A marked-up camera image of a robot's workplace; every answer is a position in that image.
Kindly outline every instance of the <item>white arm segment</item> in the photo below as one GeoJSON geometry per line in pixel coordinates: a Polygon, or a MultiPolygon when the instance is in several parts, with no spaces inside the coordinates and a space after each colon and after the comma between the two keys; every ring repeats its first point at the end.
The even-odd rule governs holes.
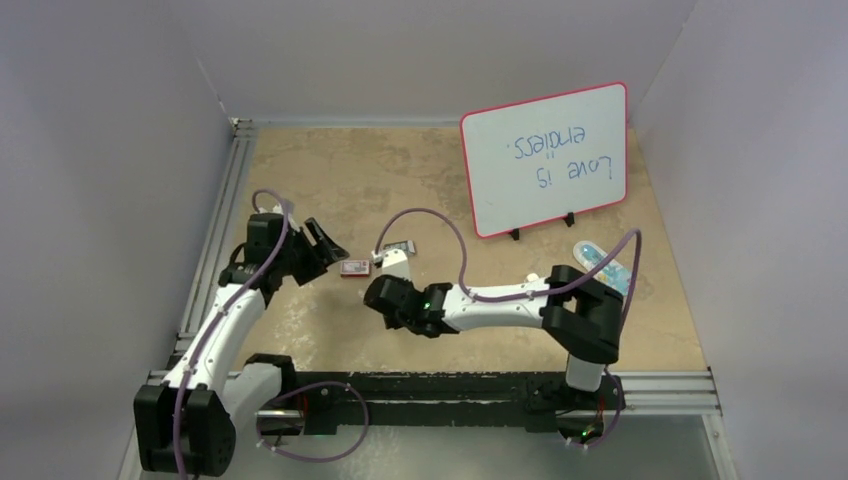
{"type": "MultiPolygon", "coordinates": [[[[241,287],[241,285],[227,285],[218,288],[215,292],[215,302],[212,304],[212,310],[206,316],[206,320],[200,327],[200,331],[194,337],[191,346],[186,351],[183,358],[174,367],[173,370],[165,375],[165,381],[170,382],[173,388],[177,388],[182,380],[183,370],[188,364],[189,358],[197,348],[197,344],[203,337],[206,330],[212,324],[212,319],[218,313],[224,303],[241,287]]],[[[247,290],[236,302],[230,307],[229,312],[225,312],[224,318],[218,323],[218,327],[212,333],[211,338],[206,342],[206,346],[200,353],[195,372],[193,372],[188,384],[188,389],[197,388],[200,384],[205,384],[210,390],[214,390],[223,398],[224,383],[227,380],[227,374],[233,366],[233,362],[241,350],[242,343],[247,337],[250,328],[265,312],[265,300],[262,298],[262,293],[258,290],[247,290]]]]}
{"type": "Polygon", "coordinates": [[[479,327],[530,327],[542,328],[542,316],[539,309],[547,304],[548,297],[530,298],[529,292],[547,290],[545,279],[528,275],[525,283],[496,287],[472,287],[472,294],[485,297],[498,297],[520,293],[520,300],[488,303],[474,301],[455,285],[445,297],[445,316],[442,319],[458,332],[479,327]]]}
{"type": "Polygon", "coordinates": [[[274,365],[251,363],[244,366],[238,377],[227,381],[222,403],[237,432],[251,420],[255,421],[256,412],[280,394],[280,375],[280,369],[274,365]]]}

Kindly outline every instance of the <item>red whiteboard frame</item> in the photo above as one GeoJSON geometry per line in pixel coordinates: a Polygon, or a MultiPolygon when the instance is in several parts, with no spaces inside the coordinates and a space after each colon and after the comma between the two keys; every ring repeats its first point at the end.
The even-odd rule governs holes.
{"type": "MultiPolygon", "coordinates": [[[[465,121],[465,118],[469,117],[471,115],[476,115],[478,113],[491,112],[492,110],[500,110],[502,108],[514,107],[516,105],[524,105],[526,103],[533,103],[533,102],[538,102],[538,101],[541,101],[541,100],[548,100],[548,99],[551,99],[551,98],[564,97],[566,95],[572,95],[572,94],[575,94],[575,93],[586,92],[588,90],[597,90],[599,88],[611,87],[613,85],[621,85],[622,87],[624,87],[624,118],[623,118],[623,121],[624,121],[624,142],[625,142],[625,147],[624,147],[624,196],[621,197],[621,200],[616,200],[614,202],[606,203],[604,205],[598,205],[597,207],[587,208],[586,210],[580,210],[579,212],[574,212],[574,214],[576,215],[578,213],[591,212],[592,210],[597,210],[599,208],[609,207],[610,205],[615,205],[617,203],[623,202],[627,198],[627,192],[628,192],[628,189],[630,187],[630,178],[629,178],[630,175],[628,175],[628,172],[627,172],[627,167],[630,164],[630,158],[629,158],[630,154],[628,152],[629,149],[627,148],[628,91],[627,91],[627,85],[624,82],[604,83],[602,85],[594,85],[594,86],[591,86],[591,87],[580,88],[580,89],[571,90],[571,91],[568,91],[568,92],[555,93],[553,95],[546,95],[544,97],[531,98],[530,100],[522,100],[520,102],[507,103],[505,105],[498,105],[496,107],[489,107],[489,108],[483,108],[483,109],[480,109],[480,110],[474,110],[474,111],[466,113],[465,115],[462,116],[462,118],[459,119],[459,136],[460,136],[460,139],[462,141],[462,158],[465,160],[465,183],[468,185],[468,198],[471,199],[471,218],[472,218],[472,222],[474,223],[474,233],[476,233],[478,237],[480,237],[480,238],[491,238],[491,237],[494,237],[494,236],[497,236],[497,235],[503,235],[505,233],[509,233],[512,230],[504,230],[503,232],[492,233],[490,235],[480,235],[480,232],[477,230],[477,213],[474,210],[474,192],[471,191],[471,176],[470,176],[470,172],[468,170],[468,152],[465,149],[465,132],[463,131],[463,128],[462,128],[462,124],[465,121]]],[[[530,223],[530,224],[523,225],[521,227],[515,227],[515,228],[535,227],[537,225],[542,225],[544,223],[553,222],[554,220],[562,220],[563,218],[565,218],[565,215],[563,215],[561,217],[549,218],[547,220],[540,220],[536,223],[530,223]]]]}

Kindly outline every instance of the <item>small card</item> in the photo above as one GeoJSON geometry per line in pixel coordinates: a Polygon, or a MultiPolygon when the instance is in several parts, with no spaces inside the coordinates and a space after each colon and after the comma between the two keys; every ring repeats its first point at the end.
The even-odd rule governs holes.
{"type": "Polygon", "coordinates": [[[384,252],[386,250],[394,250],[396,248],[403,250],[409,255],[415,255],[415,244],[412,243],[412,240],[404,240],[403,242],[387,243],[383,245],[384,252]]]}
{"type": "Polygon", "coordinates": [[[342,260],[341,275],[343,277],[371,276],[371,262],[368,260],[342,260]]]}

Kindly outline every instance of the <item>white object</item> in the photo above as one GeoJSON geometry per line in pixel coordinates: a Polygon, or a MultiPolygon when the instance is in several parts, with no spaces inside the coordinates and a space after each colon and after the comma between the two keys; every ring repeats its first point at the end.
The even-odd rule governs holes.
{"type": "Polygon", "coordinates": [[[565,383],[571,388],[584,392],[595,392],[601,388],[604,365],[580,360],[574,355],[568,356],[565,367],[565,383]]]}
{"type": "MultiPolygon", "coordinates": [[[[547,290],[545,279],[519,285],[501,285],[496,287],[472,287],[472,294],[484,297],[499,297],[515,293],[547,290]]],[[[480,327],[529,327],[542,328],[542,316],[539,310],[548,302],[548,297],[526,296],[509,302],[477,302],[469,298],[454,285],[445,296],[445,316],[442,319],[449,327],[462,332],[480,327]]]]}
{"type": "Polygon", "coordinates": [[[462,117],[477,235],[507,233],[623,200],[626,118],[623,83],[462,117]]]}
{"type": "MultiPolygon", "coordinates": [[[[170,382],[174,388],[180,384],[188,360],[197,349],[204,332],[211,327],[212,319],[215,318],[218,309],[222,308],[224,302],[232,297],[240,287],[241,285],[232,284],[220,287],[215,292],[215,303],[212,305],[212,310],[207,315],[206,321],[203,322],[200,331],[197,332],[194,341],[191,342],[191,346],[183,357],[177,362],[174,369],[165,376],[165,380],[170,382]]],[[[258,290],[248,289],[233,303],[230,310],[224,313],[224,318],[218,323],[215,331],[212,332],[212,336],[206,342],[203,351],[200,352],[197,364],[194,367],[196,371],[189,379],[189,390],[194,390],[200,384],[204,384],[209,390],[214,390],[219,396],[223,397],[224,383],[227,380],[230,367],[233,366],[250,328],[264,312],[265,300],[258,290]]]]}
{"type": "Polygon", "coordinates": [[[409,273],[409,259],[406,252],[396,248],[394,250],[385,250],[381,252],[383,266],[381,267],[382,275],[392,275],[398,278],[412,279],[409,273]]]}

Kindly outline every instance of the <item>handwritten text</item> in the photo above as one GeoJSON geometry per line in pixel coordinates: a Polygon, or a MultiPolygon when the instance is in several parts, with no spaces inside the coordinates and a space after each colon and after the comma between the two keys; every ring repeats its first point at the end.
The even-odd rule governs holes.
{"type": "Polygon", "coordinates": [[[545,158],[554,158],[554,152],[557,148],[569,143],[580,143],[585,139],[586,130],[583,127],[568,127],[564,131],[551,130],[529,137],[518,137],[512,145],[507,144],[506,147],[514,147],[517,150],[515,152],[516,160],[532,157],[542,152],[545,153],[545,158]]]}
{"type": "MultiPolygon", "coordinates": [[[[612,180],[612,158],[606,155],[597,159],[593,158],[589,161],[569,162],[566,166],[568,167],[569,180],[579,179],[596,172],[600,172],[600,174],[606,173],[607,178],[612,180]]],[[[551,170],[546,167],[537,168],[536,182],[539,188],[548,188],[553,185],[551,170]]]]}

